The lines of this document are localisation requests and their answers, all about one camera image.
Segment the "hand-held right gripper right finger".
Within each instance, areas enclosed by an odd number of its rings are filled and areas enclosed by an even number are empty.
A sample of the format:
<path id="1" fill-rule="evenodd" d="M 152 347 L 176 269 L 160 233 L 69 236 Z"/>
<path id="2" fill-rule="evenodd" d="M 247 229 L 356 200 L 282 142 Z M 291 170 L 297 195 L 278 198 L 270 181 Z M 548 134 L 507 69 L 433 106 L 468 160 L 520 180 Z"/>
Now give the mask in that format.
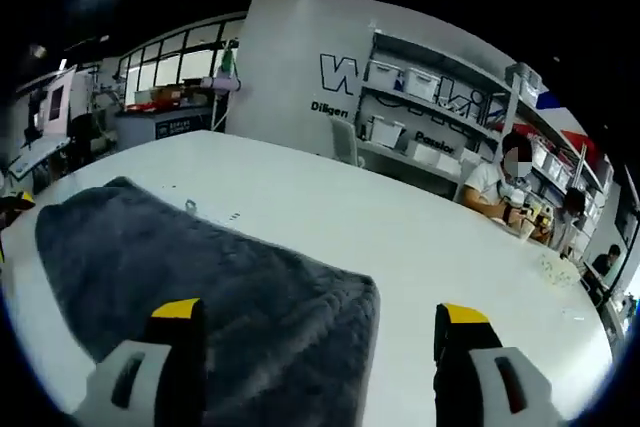
<path id="1" fill-rule="evenodd" d="M 438 426 L 556 424 L 548 379 L 519 349 L 503 346 L 481 312 L 436 307 L 434 361 Z"/>

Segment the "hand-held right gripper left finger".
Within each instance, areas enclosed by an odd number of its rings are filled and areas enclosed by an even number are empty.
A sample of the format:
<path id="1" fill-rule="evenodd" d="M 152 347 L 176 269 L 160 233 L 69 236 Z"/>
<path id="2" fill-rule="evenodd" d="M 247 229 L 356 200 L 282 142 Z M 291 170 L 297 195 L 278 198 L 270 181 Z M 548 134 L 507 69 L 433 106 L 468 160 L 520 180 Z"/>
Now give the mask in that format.
<path id="1" fill-rule="evenodd" d="M 205 408 L 204 304 L 153 311 L 143 334 L 122 341 L 87 379 L 86 426 L 199 426 Z"/>

